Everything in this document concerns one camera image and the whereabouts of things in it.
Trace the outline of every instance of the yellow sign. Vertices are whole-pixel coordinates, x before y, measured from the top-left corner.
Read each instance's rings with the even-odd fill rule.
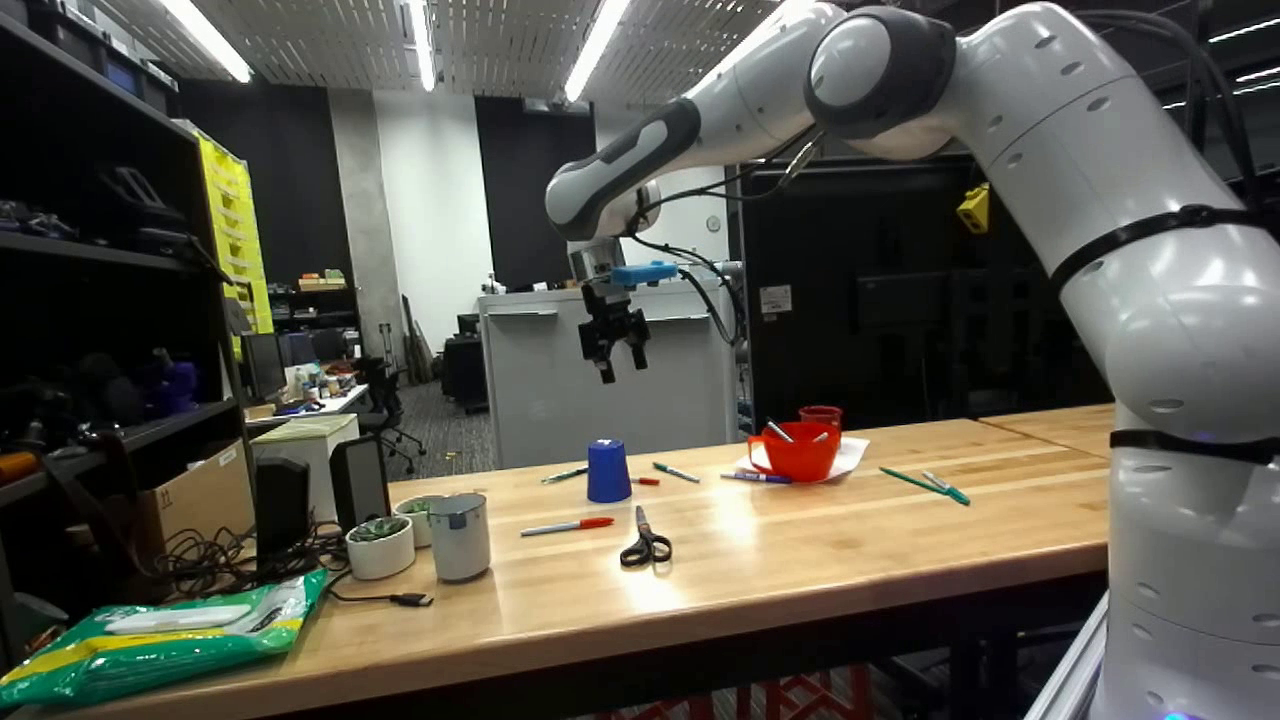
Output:
[[[270,331],[264,243],[256,238],[252,175],[241,156],[199,137],[202,202],[212,226],[216,263],[226,271],[226,299],[243,312],[252,331]]]

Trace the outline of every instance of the box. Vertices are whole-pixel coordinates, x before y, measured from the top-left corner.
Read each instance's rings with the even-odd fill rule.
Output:
[[[148,565],[162,555],[176,531],[199,531],[212,542],[218,530],[236,538],[252,531],[252,477],[243,441],[139,494],[136,554]]]

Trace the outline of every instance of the scissors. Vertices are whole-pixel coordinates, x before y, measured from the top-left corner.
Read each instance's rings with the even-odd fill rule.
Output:
[[[666,538],[657,538],[647,530],[647,516],[644,508],[634,506],[634,530],[641,530],[641,542],[630,549],[622,549],[620,565],[622,567],[641,567],[641,565],[666,565],[673,561],[673,542]]]

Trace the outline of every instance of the white cabinet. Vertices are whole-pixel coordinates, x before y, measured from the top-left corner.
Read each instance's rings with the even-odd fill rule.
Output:
[[[740,386],[731,348],[688,285],[641,288],[647,367],[616,346],[616,386],[579,356],[588,321],[579,293],[515,293],[481,299],[490,450],[502,467],[579,461],[600,437],[627,451],[735,441]]]

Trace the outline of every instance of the pen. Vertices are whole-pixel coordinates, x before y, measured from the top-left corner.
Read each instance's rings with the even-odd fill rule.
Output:
[[[695,477],[688,477],[688,474],[675,474],[673,463],[658,463],[658,461],[651,461],[651,467],[657,467],[657,474],[666,474],[666,477],[675,477],[675,480],[685,480],[685,485],[704,485],[704,480],[695,480]]]
[[[898,474],[898,467],[879,467],[879,474],[892,477],[892,480],[916,485],[922,494],[939,494],[939,497],[947,497],[947,499],[966,508],[966,497],[957,485],[939,480],[939,477],[912,477],[912,474]]]
[[[518,531],[518,538],[555,538],[555,531],[579,531],[579,530],[606,530],[613,516],[583,516],[583,520],[571,520],[571,524],[548,524],[548,530],[530,530],[530,531]]]
[[[574,480],[574,477],[588,477],[588,467],[571,467],[571,474],[548,477],[540,485],[563,485],[563,480]]]

